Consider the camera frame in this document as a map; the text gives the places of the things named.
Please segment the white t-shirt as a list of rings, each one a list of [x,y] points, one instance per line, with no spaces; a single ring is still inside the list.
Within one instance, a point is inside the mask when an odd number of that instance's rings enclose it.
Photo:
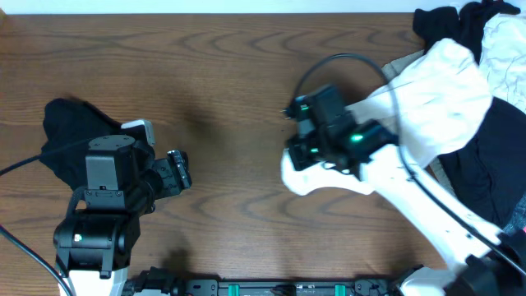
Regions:
[[[376,119],[390,130],[399,115],[404,149],[423,168],[465,147],[491,106],[473,53],[452,39],[387,63],[382,71],[389,85],[346,109],[359,123]]]

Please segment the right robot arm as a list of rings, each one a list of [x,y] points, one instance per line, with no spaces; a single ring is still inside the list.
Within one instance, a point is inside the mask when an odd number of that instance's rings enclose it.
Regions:
[[[376,120],[358,123],[335,87],[296,96],[284,112],[297,124],[281,160],[281,178],[291,192],[377,192],[447,265],[413,269],[392,284],[390,294],[525,293],[525,233],[508,235],[473,213],[404,151],[398,135]]]

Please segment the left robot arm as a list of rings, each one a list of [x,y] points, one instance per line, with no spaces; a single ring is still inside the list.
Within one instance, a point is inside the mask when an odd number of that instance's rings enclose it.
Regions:
[[[140,218],[158,199],[191,187],[187,153],[158,159],[132,136],[97,137],[85,156],[87,184],[75,190],[55,229],[56,263],[63,295],[119,295],[127,281]]]

